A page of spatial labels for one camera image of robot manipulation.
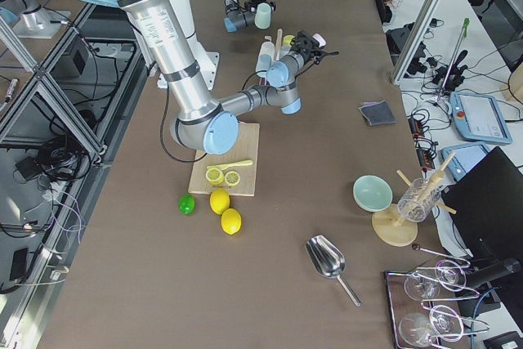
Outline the mint green plastic cup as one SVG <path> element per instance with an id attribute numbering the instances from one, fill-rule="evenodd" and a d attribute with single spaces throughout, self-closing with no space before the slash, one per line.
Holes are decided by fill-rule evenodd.
<path id="1" fill-rule="evenodd" d="M 269 3 L 263 2 L 257 5 L 254 23 L 259 29 L 268 29 L 271 22 L 272 7 Z"/>

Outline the pink plastic cup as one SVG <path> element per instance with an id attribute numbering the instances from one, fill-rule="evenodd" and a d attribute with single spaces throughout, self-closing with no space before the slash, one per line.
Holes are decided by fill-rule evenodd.
<path id="1" fill-rule="evenodd" d="M 326 41 L 320 34 L 316 33 L 312 36 L 312 38 L 318 43 L 318 47 L 322 48 L 326 46 Z"/>

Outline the yellow plastic cup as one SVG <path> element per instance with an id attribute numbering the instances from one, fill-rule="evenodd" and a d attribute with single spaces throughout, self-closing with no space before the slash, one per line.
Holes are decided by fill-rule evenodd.
<path id="1" fill-rule="evenodd" d="M 291 34 L 290 34 L 290 35 L 285 35 L 285 36 L 283 37 L 283 42 L 282 42 L 282 44 L 283 44 L 284 46 L 290 46 L 291 43 L 292 43 L 292 41 L 294 40 L 294 38 L 295 38 L 294 35 L 291 35 Z"/>

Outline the light blue plastic cup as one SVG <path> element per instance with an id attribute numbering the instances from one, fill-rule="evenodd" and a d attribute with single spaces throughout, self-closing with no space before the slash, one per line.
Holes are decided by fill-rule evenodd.
<path id="1" fill-rule="evenodd" d="M 255 71 L 258 75 L 264 75 L 272 64 L 272 56 L 269 54 L 261 54 L 258 56 Z"/>

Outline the grey folded cloth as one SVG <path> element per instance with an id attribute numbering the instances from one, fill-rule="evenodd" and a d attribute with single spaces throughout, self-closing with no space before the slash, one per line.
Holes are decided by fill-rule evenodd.
<path id="1" fill-rule="evenodd" d="M 396 118 L 386 101 L 364 102 L 358 110 L 369 126 L 394 124 L 396 122 Z"/>

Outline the wooden cutting board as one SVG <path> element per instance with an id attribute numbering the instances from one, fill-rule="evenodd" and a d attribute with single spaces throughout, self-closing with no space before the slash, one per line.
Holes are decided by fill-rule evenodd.
<path id="1" fill-rule="evenodd" d="M 254 196 L 260 125 L 240 123 L 235 146 L 225 154 L 208 154 L 193 164 L 188 192 L 211 194 L 224 188 L 230 195 Z"/>

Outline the yellow plastic knife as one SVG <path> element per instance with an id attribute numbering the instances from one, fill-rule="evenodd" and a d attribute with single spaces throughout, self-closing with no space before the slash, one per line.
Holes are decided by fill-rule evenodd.
<path id="1" fill-rule="evenodd" d="M 245 160 L 241 160 L 241 161 L 237 161 L 237 162 L 233 162 L 233 163 L 222 163 L 222 164 L 213 164 L 213 165 L 208 165 L 206 167 L 206 169 L 211 169 L 211 168 L 215 168 L 215 169 L 219 169 L 219 170 L 226 170 L 228 168 L 238 168 L 238 167 L 248 167 L 248 166 L 251 166 L 253 165 L 253 160 L 252 159 L 245 159 Z"/>

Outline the reacher grabber tool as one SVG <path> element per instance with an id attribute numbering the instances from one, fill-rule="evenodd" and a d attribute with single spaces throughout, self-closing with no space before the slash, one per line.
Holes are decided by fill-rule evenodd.
<path id="1" fill-rule="evenodd" d="M 465 18 L 463 26 L 458 37 L 454 52 L 450 58 L 449 64 L 441 66 L 436 70 L 436 76 L 432 82 L 437 86 L 436 100 L 440 101 L 448 92 L 453 92 L 455 88 L 464 80 L 463 72 L 467 69 L 466 65 L 459 66 L 459 63 L 465 59 L 468 54 L 467 50 L 458 51 L 461 47 L 462 40 L 467 36 L 469 18 Z"/>

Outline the mint green bowl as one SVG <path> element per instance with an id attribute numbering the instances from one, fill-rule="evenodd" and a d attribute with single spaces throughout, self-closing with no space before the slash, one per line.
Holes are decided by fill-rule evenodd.
<path id="1" fill-rule="evenodd" d="M 375 213 L 391 205 L 393 194 L 391 187 L 381 177 L 365 175 L 355 181 L 353 198 L 363 210 Z"/>

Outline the whole yellow lemon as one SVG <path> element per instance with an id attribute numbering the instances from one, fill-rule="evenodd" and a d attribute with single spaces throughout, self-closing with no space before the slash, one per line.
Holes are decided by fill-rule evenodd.
<path id="1" fill-rule="evenodd" d="M 230 196 L 224 189 L 214 190 L 210 194 L 209 204 L 215 214 L 222 215 L 230 207 Z"/>
<path id="2" fill-rule="evenodd" d="M 234 208 L 228 208 L 221 215 L 221 228 L 228 235 L 233 235 L 240 231 L 242 226 L 241 214 Z"/>

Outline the blue teach pendant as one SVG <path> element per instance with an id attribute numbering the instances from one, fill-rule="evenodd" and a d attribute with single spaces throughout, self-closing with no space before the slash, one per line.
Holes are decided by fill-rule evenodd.
<path id="1" fill-rule="evenodd" d="M 447 159 L 452 152 L 455 153 L 447 168 L 454 180 L 460 181 L 490 152 L 490 148 L 483 141 L 474 141 L 447 146 L 440 152 L 442 159 Z"/>
<path id="2" fill-rule="evenodd" d="M 466 141 L 509 145 L 512 136 L 496 99 L 491 95 L 451 92 L 454 125 Z"/>

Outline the clear textured glass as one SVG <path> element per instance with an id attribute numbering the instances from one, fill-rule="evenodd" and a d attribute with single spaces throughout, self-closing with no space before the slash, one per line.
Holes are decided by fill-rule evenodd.
<path id="1" fill-rule="evenodd" d="M 398 202 L 398 212 L 407 221 L 421 222 L 432 211 L 440 199 L 441 187 L 426 191 L 428 181 L 422 178 L 413 180 Z"/>

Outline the green lime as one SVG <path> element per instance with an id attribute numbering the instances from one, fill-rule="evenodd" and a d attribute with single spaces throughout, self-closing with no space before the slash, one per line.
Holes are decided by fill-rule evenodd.
<path id="1" fill-rule="evenodd" d="M 189 215 L 194 211 L 195 199 L 191 194 L 185 194 L 178 200 L 178 209 L 184 215 Z"/>

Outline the wine glass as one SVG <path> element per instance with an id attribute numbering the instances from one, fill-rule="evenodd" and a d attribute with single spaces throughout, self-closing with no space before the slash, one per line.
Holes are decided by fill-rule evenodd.
<path id="1" fill-rule="evenodd" d="M 403 341 L 415 348 L 446 348 L 445 342 L 457 342 L 464 335 L 461 317 L 449 306 L 437 305 L 427 315 L 410 313 L 399 323 Z"/>
<path id="2" fill-rule="evenodd" d="M 451 260 L 440 260 L 435 266 L 420 266 L 408 273 L 406 294 L 414 301 L 452 300 L 464 289 L 466 276 L 462 267 Z"/>

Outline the aluminium frame post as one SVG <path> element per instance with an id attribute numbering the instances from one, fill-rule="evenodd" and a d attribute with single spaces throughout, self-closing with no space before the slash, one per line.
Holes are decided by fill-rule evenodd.
<path id="1" fill-rule="evenodd" d="M 400 53 L 400 57 L 391 72 L 391 82 L 395 86 L 399 86 L 403 79 L 413 56 L 415 55 L 419 44 L 422 41 L 424 32 L 426 31 L 430 19 L 434 14 L 441 0 L 425 0 L 418 17 L 414 22 L 411 33 L 406 40 L 403 50 Z"/>

